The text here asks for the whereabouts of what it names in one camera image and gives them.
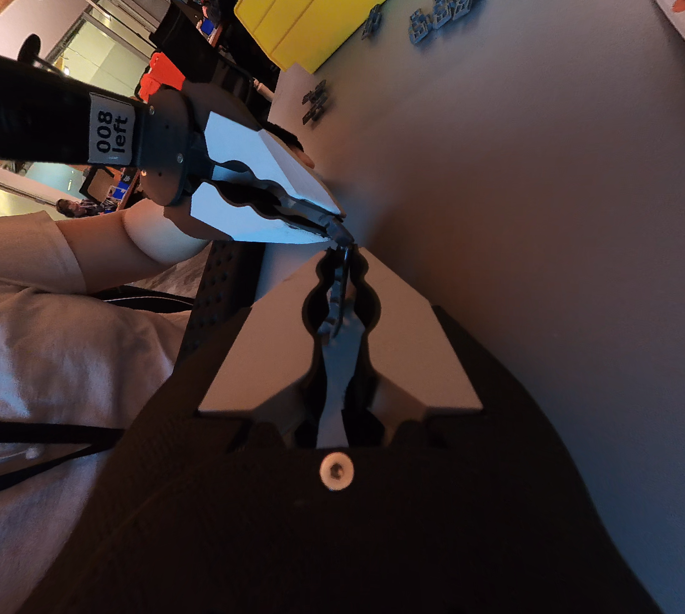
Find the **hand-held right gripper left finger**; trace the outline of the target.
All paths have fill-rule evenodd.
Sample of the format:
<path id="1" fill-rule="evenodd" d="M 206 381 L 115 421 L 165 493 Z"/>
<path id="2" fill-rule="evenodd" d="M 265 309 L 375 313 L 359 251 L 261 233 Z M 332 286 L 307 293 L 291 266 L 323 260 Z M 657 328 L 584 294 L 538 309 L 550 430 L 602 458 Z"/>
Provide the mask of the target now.
<path id="1" fill-rule="evenodd" d="M 317 252 L 256 301 L 198 407 L 203 417 L 271 423 L 287 447 L 313 447 L 327 394 L 323 348 L 303 305 Z"/>

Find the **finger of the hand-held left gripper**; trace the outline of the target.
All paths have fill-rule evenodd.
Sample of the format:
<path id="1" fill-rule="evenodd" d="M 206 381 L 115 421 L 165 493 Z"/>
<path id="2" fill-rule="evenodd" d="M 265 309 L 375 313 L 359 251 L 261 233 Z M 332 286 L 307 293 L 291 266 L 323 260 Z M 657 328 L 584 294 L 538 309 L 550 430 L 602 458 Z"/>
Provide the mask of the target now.
<path id="1" fill-rule="evenodd" d="M 344 210 L 318 176 L 272 132 L 247 128 L 211 111 L 203 134 L 209 159 L 215 164 L 243 164 L 258 181 L 276 184 L 293 199 L 344 217 Z"/>
<path id="2" fill-rule="evenodd" d="M 330 240 L 326 233 L 314 233 L 289 225 L 283 219 L 264 217 L 250 204 L 230 204 L 208 182 L 202 183 L 191 196 L 190 216 L 236 242 L 302 245 Z"/>

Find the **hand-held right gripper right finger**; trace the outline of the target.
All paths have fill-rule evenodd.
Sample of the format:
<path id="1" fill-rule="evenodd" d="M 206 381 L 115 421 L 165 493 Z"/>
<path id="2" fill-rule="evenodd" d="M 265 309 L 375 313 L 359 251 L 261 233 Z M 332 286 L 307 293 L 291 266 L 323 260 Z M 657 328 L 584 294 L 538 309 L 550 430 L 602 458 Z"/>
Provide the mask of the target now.
<path id="1" fill-rule="evenodd" d="M 349 271 L 362 324 L 345 392 L 349 445 L 387 445 L 405 421 L 479 413 L 481 400 L 429 301 L 364 248 Z"/>

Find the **single grey track link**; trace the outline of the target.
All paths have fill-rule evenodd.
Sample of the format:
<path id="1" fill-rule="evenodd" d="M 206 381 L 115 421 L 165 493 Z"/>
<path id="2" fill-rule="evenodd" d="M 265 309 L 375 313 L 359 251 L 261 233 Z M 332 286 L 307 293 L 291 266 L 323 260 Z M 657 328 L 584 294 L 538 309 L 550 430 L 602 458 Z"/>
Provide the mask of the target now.
<path id="1" fill-rule="evenodd" d="M 350 265 L 356 249 L 356 244 L 352 243 L 336 250 L 336 265 L 328 297 L 328 314 L 319 327 L 323 345 L 328 345 L 335 339 L 343 325 Z"/>
<path id="2" fill-rule="evenodd" d="M 321 226 L 328 238 L 342 248 L 348 248 L 355 243 L 354 236 L 347 230 L 342 220 L 335 216 L 321 218 Z"/>

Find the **person's left forearm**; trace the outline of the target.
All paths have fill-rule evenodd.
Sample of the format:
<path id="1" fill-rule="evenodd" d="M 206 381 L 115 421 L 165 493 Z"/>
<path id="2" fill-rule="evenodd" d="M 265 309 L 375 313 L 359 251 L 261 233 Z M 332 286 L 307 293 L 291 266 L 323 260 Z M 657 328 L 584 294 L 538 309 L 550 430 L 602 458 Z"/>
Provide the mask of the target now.
<path id="1" fill-rule="evenodd" d="M 149 199 L 114 213 L 58 221 L 57 228 L 76 258 L 87 293 L 161 274 L 209 244 L 183 233 Z"/>

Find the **grey desk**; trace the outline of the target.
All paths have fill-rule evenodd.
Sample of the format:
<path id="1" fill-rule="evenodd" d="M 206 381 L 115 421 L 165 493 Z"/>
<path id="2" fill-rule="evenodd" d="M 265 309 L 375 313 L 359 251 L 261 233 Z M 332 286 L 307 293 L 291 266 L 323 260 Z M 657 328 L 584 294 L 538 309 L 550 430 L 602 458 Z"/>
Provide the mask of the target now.
<path id="1" fill-rule="evenodd" d="M 358 241 L 527 387 L 683 613 L 684 40 L 653 0 L 480 0 L 414 46 L 432 4 L 387 0 L 372 39 L 282 72 L 270 121 Z"/>

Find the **black perforated chair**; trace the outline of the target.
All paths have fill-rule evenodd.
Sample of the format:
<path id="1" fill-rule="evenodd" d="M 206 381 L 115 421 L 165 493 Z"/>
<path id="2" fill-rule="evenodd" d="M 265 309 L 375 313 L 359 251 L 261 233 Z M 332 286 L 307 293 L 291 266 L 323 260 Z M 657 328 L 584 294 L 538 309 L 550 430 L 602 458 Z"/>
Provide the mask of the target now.
<path id="1" fill-rule="evenodd" d="M 213 242 L 177 355 L 174 372 L 255 300 L 265 243 Z"/>

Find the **orange plastic object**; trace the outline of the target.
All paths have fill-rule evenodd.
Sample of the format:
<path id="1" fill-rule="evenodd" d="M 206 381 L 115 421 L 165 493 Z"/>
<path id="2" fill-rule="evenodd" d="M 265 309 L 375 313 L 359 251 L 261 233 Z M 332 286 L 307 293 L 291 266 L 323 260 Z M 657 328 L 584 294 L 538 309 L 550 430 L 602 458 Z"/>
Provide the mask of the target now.
<path id="1" fill-rule="evenodd" d="M 163 87 L 181 91 L 185 82 L 184 74 L 163 52 L 151 56 L 147 71 L 142 74 L 136 88 L 136 96 L 148 103 L 150 96 Z"/>

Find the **black ceiling pole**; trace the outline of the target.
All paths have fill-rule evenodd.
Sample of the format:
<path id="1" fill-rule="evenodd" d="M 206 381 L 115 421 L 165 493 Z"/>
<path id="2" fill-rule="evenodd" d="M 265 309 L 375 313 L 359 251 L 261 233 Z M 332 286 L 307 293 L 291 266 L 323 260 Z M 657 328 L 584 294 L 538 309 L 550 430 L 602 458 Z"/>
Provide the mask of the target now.
<path id="1" fill-rule="evenodd" d="M 37 34 L 30 34 L 22 43 L 16 60 L 24 65 L 36 67 L 63 75 L 57 67 L 48 63 L 40 56 L 41 40 Z"/>

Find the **scattered loose track links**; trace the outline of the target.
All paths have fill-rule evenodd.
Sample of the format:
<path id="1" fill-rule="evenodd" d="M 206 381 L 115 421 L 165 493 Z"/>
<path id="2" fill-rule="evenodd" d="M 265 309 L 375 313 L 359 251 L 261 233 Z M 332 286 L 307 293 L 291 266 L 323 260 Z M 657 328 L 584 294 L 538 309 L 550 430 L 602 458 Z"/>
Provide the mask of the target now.
<path id="1" fill-rule="evenodd" d="M 480 0 L 433 0 L 431 12 L 422 9 L 415 10 L 410 15 L 407 36 L 414 46 L 425 40 L 429 34 L 441 29 L 452 21 L 458 21 L 470 14 L 474 4 Z M 302 98 L 302 104 L 308 109 L 302 117 L 302 124 L 317 122 L 326 110 L 328 102 L 328 86 L 325 79 L 308 91 Z"/>

